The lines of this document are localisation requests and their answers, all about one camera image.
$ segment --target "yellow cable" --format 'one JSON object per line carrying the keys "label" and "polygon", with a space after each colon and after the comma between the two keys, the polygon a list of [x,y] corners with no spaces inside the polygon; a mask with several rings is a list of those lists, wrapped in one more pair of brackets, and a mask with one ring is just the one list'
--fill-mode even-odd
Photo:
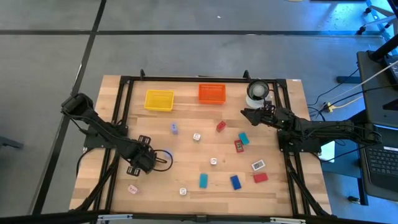
{"label": "yellow cable", "polygon": [[358,97],[357,99],[355,99],[355,100],[353,100],[353,101],[350,101],[350,102],[348,102],[348,103],[346,103],[346,104],[344,104],[344,105],[341,105],[341,106],[332,106],[332,108],[333,108],[333,109],[343,108],[343,107],[345,107],[345,106],[347,106],[347,105],[350,105],[350,104],[354,103],[355,101],[361,99],[362,97],[363,97],[363,96]]}

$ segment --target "gray floor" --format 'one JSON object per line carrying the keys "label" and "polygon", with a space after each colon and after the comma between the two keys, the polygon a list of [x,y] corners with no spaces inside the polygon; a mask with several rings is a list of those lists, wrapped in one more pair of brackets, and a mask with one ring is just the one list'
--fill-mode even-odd
{"label": "gray floor", "polygon": [[[99,1],[0,2],[0,29],[91,29]],[[108,0],[101,30],[241,29],[356,30],[371,16],[365,3],[288,1]],[[55,137],[88,36],[0,35],[0,136],[25,144],[0,150],[0,216],[24,215]],[[81,91],[95,99],[103,75],[215,75],[300,78],[309,103],[336,85],[337,75],[356,69],[356,52],[374,50],[381,37],[160,35],[97,36]],[[344,85],[337,94],[352,85]],[[363,108],[358,101],[327,119],[345,119]],[[70,125],[44,212],[68,209],[83,136]],[[398,204],[369,198],[362,207],[356,181],[325,174],[333,213],[339,217],[394,223]]]}

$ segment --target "plastic basket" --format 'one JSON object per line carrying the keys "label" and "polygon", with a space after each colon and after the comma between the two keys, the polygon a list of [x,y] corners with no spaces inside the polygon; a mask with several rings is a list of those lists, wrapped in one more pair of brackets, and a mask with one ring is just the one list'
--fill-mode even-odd
{"label": "plastic basket", "polygon": [[174,91],[148,90],[144,108],[154,111],[171,111],[173,102]]}
{"label": "plastic basket", "polygon": [[225,103],[225,85],[199,84],[199,103],[218,105]]}

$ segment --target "red block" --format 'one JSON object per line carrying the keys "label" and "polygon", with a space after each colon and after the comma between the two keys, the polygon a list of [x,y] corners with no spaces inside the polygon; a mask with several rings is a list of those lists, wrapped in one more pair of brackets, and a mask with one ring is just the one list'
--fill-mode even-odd
{"label": "red block", "polygon": [[226,126],[226,123],[224,121],[220,122],[219,124],[217,124],[217,131],[220,132],[222,131]]}
{"label": "red block", "polygon": [[242,140],[236,140],[234,143],[235,143],[236,152],[243,152]]}
{"label": "red block", "polygon": [[253,177],[254,177],[255,183],[260,183],[260,182],[268,180],[268,176],[266,173],[256,174]]}

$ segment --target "wooden tabletop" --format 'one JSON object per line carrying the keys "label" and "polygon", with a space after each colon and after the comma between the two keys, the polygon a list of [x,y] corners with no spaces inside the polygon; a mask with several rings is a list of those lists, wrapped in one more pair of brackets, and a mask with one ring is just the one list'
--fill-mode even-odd
{"label": "wooden tabletop", "polygon": [[[96,111],[110,121],[118,92],[120,76],[103,78],[96,102]],[[225,83],[224,105],[198,104],[198,83],[195,82],[134,82],[127,125],[129,137],[139,135],[152,138],[154,149],[170,149],[174,164],[167,172],[152,171],[139,177],[126,174],[128,163],[121,159],[112,201],[112,212],[126,213],[179,213],[213,215],[292,215],[285,164],[279,151],[276,130],[266,125],[252,126],[240,113],[245,102],[247,83]],[[309,119],[302,82],[287,80],[290,104],[293,112]],[[171,112],[144,109],[147,90],[173,90],[174,107]],[[226,122],[222,132],[216,131],[220,121]],[[178,124],[178,135],[170,131],[172,122]],[[234,141],[245,132],[250,144],[243,153],[237,153]],[[200,142],[194,142],[194,133],[201,134]],[[81,161],[80,171],[73,191],[70,208],[79,206],[93,190],[100,175],[103,149],[94,149]],[[210,159],[217,158],[215,166]],[[301,153],[305,183],[309,191],[327,212],[331,212],[317,158]],[[251,164],[262,159],[266,166],[257,172],[265,172],[269,180],[256,184]],[[199,176],[208,174],[207,189],[199,188]],[[230,177],[237,175],[242,188],[234,190]],[[131,194],[129,185],[138,188]],[[186,188],[185,196],[179,194]],[[104,188],[101,208],[104,207]],[[302,212],[300,191],[296,186],[299,210]]]}

